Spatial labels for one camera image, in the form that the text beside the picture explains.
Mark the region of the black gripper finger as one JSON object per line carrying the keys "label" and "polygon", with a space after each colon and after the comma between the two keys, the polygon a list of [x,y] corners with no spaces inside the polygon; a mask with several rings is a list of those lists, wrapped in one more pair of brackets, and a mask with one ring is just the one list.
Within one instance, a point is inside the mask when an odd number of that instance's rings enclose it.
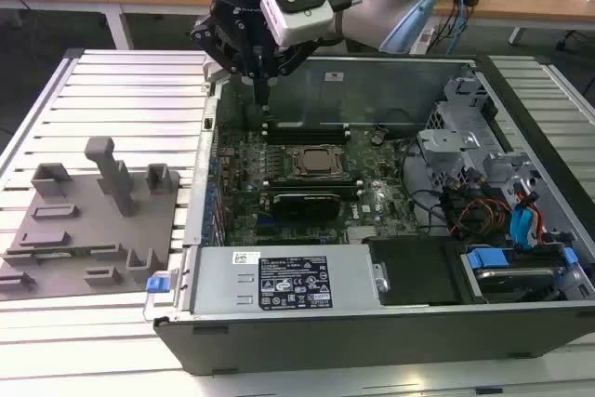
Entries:
{"label": "black gripper finger", "polygon": [[282,50],[279,47],[266,48],[260,64],[260,105],[267,106],[271,85],[279,76],[291,74],[317,49],[316,41],[290,46]]}
{"label": "black gripper finger", "polygon": [[231,19],[231,22],[205,17],[195,22],[191,38],[225,71],[246,78],[247,83],[252,85],[255,103],[261,104],[259,60],[242,17]]}

